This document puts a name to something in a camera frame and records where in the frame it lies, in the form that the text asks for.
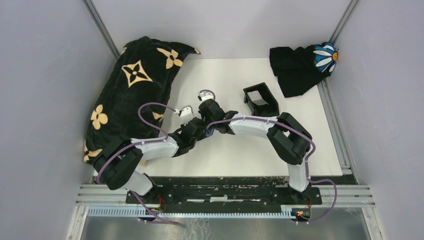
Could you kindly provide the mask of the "black card tray stand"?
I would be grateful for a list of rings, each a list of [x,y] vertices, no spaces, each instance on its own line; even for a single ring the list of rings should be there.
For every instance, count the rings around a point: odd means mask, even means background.
[[[280,115],[279,104],[265,82],[243,89],[243,102],[252,116],[276,117]]]

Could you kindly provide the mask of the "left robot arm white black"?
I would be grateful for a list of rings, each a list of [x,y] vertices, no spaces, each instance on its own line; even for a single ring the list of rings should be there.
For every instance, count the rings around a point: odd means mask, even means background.
[[[97,171],[96,182],[107,185],[112,191],[135,192],[143,202],[152,203],[158,195],[156,184],[146,173],[136,171],[139,163],[184,155],[206,136],[206,131],[207,123],[195,117],[166,139],[118,136],[91,161]]]

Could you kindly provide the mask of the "blue leather card holder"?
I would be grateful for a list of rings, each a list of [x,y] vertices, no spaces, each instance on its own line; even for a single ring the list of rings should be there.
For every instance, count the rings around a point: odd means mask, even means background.
[[[210,129],[207,129],[205,132],[204,132],[204,136],[205,136],[205,138],[208,138],[208,137],[211,137],[213,134],[214,134],[214,128],[210,128]]]

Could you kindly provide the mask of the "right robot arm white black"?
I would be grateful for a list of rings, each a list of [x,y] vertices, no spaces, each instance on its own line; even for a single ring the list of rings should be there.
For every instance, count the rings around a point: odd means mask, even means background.
[[[213,99],[203,101],[199,113],[221,134],[249,135],[270,142],[279,158],[287,164],[289,173],[289,199],[302,204],[309,198],[311,187],[307,161],[315,152],[312,135],[289,113],[280,116],[250,116],[238,111],[225,112]]]

